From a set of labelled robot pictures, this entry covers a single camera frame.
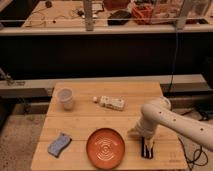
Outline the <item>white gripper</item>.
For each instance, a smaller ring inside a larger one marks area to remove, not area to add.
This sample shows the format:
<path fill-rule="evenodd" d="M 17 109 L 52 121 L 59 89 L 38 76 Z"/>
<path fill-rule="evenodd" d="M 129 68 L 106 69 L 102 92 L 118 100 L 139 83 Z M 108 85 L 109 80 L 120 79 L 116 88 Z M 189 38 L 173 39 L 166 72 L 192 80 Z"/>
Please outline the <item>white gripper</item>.
<path fill-rule="evenodd" d="M 148 120 L 139 120 L 136 125 L 128 131 L 130 137 L 144 137 L 145 146 L 152 149 L 154 146 L 154 139 L 152 138 L 156 132 L 156 124 Z"/>

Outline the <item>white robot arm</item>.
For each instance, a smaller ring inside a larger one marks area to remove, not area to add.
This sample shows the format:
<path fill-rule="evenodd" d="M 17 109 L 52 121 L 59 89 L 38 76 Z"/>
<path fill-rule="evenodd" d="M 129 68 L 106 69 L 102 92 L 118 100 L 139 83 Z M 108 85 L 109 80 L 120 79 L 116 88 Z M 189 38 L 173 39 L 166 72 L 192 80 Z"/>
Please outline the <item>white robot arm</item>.
<path fill-rule="evenodd" d="M 170 128 L 213 152 L 213 125 L 172 112 L 171 102 L 166 97 L 145 102 L 141 107 L 140 119 L 128 131 L 128 135 L 151 140 L 159 125 Z"/>

